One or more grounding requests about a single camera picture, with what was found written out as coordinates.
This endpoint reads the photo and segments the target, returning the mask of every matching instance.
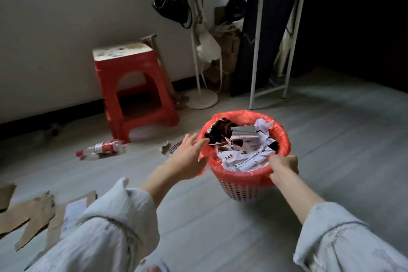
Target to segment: hanging bag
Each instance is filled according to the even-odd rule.
[[[161,16],[180,23],[185,29],[189,29],[193,23],[187,0],[153,0],[152,6]]]

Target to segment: plastic bottle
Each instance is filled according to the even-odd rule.
[[[103,142],[95,144],[94,146],[90,146],[85,150],[80,150],[76,152],[78,157],[82,156],[89,156],[92,154],[109,154],[109,153],[117,153],[123,147],[123,143],[120,140],[112,140],[109,142]]]

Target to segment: person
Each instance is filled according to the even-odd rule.
[[[156,208],[177,182],[196,177],[208,139],[186,135],[174,154],[139,188],[120,179],[80,217],[80,226],[50,249],[30,272],[134,271],[159,243]],[[302,223],[293,256],[305,271],[408,272],[408,259],[370,227],[333,202],[325,202],[298,176],[296,156],[269,158],[273,183]],[[146,271],[167,272],[163,264]]]

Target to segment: white frame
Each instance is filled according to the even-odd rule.
[[[295,53],[296,39],[298,38],[298,30],[299,30],[299,24],[300,24],[300,17],[302,15],[303,2],[304,0],[299,0],[299,3],[298,3],[298,10],[296,12],[296,19],[295,19],[295,26],[293,28],[293,35],[292,35],[292,38],[289,44],[290,53],[289,53],[288,69],[286,71],[285,83],[275,88],[270,88],[270,89],[262,90],[260,92],[255,92],[256,72],[258,68],[259,36],[261,34],[262,8],[264,5],[264,0],[258,0],[258,13],[257,13],[256,30],[255,30],[254,59],[253,59],[253,64],[252,64],[251,97],[249,100],[250,110],[253,109],[255,97],[258,97],[264,94],[268,94],[270,92],[274,92],[280,89],[283,89],[282,98],[286,98],[288,94],[290,71],[292,69],[292,62],[293,62],[293,55]]]

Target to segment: forearm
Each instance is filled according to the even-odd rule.
[[[151,195],[156,208],[158,208],[171,187],[177,184],[178,181],[179,179],[167,168],[165,163],[157,167],[139,188]]]
[[[316,204],[325,202],[289,168],[283,167],[276,170],[273,174],[273,182],[302,224]]]

